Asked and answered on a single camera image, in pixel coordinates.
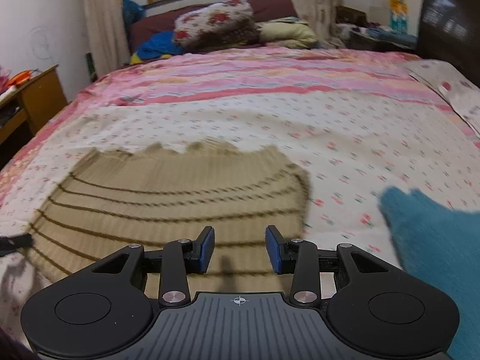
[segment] metal pivot screw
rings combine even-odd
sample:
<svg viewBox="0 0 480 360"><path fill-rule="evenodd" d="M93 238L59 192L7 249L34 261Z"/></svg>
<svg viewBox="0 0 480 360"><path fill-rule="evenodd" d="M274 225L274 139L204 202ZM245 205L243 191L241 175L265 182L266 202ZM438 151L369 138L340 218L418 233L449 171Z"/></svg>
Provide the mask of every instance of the metal pivot screw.
<svg viewBox="0 0 480 360"><path fill-rule="evenodd" d="M317 296L311 291L299 291L293 298L300 303L312 303L317 300Z"/></svg>
<svg viewBox="0 0 480 360"><path fill-rule="evenodd" d="M162 299L168 303L178 303L186 298L185 294L180 291L169 291L163 294Z"/></svg>

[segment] dark red headboard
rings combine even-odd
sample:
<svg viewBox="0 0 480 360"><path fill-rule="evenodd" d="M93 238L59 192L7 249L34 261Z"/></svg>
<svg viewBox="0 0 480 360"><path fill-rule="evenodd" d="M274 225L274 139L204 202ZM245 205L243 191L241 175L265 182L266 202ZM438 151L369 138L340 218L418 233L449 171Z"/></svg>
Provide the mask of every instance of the dark red headboard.
<svg viewBox="0 0 480 360"><path fill-rule="evenodd" d="M248 0L248 2L253 9L253 17L257 22L297 15L291 0ZM175 19L178 16L208 5L189 5L159 15L145 17L136 22L131 26L130 49L134 52L140 44L146 42L158 32L173 31Z"/></svg>

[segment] blue cloth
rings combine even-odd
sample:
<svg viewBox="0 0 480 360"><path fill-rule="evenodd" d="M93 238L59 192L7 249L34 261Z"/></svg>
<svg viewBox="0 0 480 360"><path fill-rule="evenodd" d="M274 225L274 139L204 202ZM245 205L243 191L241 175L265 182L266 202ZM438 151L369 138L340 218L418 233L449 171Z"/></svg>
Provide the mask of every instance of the blue cloth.
<svg viewBox="0 0 480 360"><path fill-rule="evenodd" d="M131 25L144 17L145 9L132 0L123 0L123 22L128 37L130 37Z"/></svg>
<svg viewBox="0 0 480 360"><path fill-rule="evenodd" d="M451 210L419 190L390 187L380 196L404 269L447 293L460 311L448 351L454 360L480 354L480 212Z"/></svg>
<svg viewBox="0 0 480 360"><path fill-rule="evenodd" d="M155 59L163 54L183 54L183 48L174 44L172 39L173 31L159 32L138 46L137 55L140 59Z"/></svg>
<svg viewBox="0 0 480 360"><path fill-rule="evenodd" d="M417 45L417 37L413 35L401 34L394 31L385 31L381 28L368 28L367 34L369 37L374 39L398 43L410 48L415 48Z"/></svg>

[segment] white pillowcase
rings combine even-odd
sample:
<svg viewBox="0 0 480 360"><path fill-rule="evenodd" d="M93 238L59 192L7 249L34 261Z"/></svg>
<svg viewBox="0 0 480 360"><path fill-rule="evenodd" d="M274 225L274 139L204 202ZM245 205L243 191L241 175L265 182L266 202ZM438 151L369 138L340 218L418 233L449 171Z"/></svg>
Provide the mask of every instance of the white pillowcase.
<svg viewBox="0 0 480 360"><path fill-rule="evenodd" d="M480 138L480 89L450 63L434 59L402 64L416 80L442 97Z"/></svg>

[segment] plastic bottle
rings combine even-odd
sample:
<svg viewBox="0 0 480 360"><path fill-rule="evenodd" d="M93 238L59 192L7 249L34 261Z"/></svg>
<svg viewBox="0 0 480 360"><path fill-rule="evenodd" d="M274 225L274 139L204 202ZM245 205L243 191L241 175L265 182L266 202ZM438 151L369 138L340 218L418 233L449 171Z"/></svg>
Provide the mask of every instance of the plastic bottle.
<svg viewBox="0 0 480 360"><path fill-rule="evenodd" d="M408 33L409 7L405 0L390 0L390 27L398 33Z"/></svg>

